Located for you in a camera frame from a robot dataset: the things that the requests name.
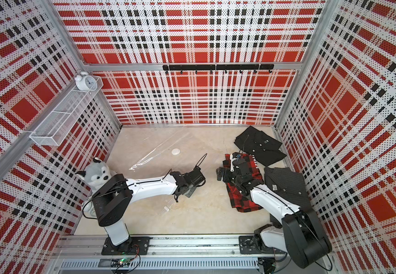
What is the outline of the red black plaid shirt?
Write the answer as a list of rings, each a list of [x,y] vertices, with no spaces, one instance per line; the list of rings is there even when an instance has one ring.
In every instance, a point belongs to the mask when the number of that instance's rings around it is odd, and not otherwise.
[[[262,207],[252,201],[250,192],[239,192],[235,187],[226,184],[231,205],[239,212],[252,212],[261,210]]]

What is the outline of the clear plastic vacuum bag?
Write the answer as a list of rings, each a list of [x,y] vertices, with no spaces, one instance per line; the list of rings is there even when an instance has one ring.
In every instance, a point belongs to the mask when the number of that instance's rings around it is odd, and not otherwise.
[[[212,191],[215,186],[214,167],[219,152],[205,138],[206,129],[130,128],[122,129],[110,159],[128,178],[162,177],[168,171],[190,172],[201,168],[207,182],[191,197],[160,195],[132,203],[127,218],[199,217],[212,213]]]

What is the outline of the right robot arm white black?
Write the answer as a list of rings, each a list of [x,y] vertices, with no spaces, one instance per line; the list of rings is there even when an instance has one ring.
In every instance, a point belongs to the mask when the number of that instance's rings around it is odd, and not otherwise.
[[[302,174],[278,167],[266,167],[261,173],[255,157],[241,153],[227,154],[216,174],[226,184],[233,208],[270,214],[270,224],[254,232],[257,252],[281,250],[300,268],[328,257],[332,245],[312,208]]]

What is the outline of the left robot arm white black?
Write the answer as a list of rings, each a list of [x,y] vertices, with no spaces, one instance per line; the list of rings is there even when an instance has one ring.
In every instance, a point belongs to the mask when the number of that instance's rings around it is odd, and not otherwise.
[[[91,198],[98,225],[103,227],[109,242],[121,249],[130,244],[130,235],[122,217],[127,207],[139,200],[160,195],[172,195],[178,200],[189,195],[206,183],[199,166],[191,172],[169,171],[162,177],[148,179],[126,179],[122,174],[114,175]]]

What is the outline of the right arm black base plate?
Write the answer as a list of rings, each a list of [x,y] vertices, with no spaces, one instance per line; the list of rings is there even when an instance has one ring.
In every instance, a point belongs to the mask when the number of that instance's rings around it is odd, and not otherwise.
[[[267,247],[259,236],[239,236],[239,248],[241,254],[267,254],[267,255],[284,255],[285,251],[274,247]]]

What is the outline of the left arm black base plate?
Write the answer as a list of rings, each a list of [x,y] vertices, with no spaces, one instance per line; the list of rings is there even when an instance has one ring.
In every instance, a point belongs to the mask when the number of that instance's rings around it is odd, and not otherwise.
[[[113,245],[111,239],[108,237],[103,245],[102,255],[127,255],[139,254],[146,255],[149,249],[150,237],[130,237],[124,243]]]

